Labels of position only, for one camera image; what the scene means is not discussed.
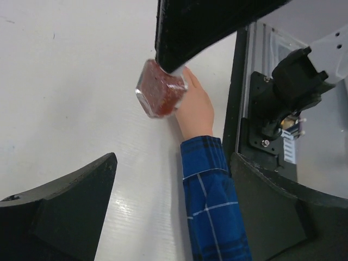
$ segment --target small red object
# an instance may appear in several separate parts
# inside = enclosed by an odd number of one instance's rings
[[[165,73],[155,60],[145,62],[136,86],[136,96],[150,118],[171,115],[188,89],[183,76]]]

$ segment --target gray floor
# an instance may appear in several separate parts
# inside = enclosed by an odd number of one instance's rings
[[[306,135],[297,140],[299,183],[348,198],[348,96],[344,82],[302,113]]]

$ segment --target plaid sleeve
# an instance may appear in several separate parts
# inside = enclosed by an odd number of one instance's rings
[[[190,139],[181,144],[181,156],[194,261],[251,260],[221,140]]]

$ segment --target screw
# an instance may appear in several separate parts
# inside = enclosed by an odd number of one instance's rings
[[[265,148],[268,147],[270,145],[270,141],[269,140],[263,140],[261,142],[261,145],[264,146]]]

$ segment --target table surface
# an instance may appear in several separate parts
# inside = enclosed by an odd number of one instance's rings
[[[0,198],[115,152],[118,166],[95,260],[190,260],[174,119],[135,97],[153,58],[156,0],[0,0]],[[222,137],[235,35],[188,66]]]

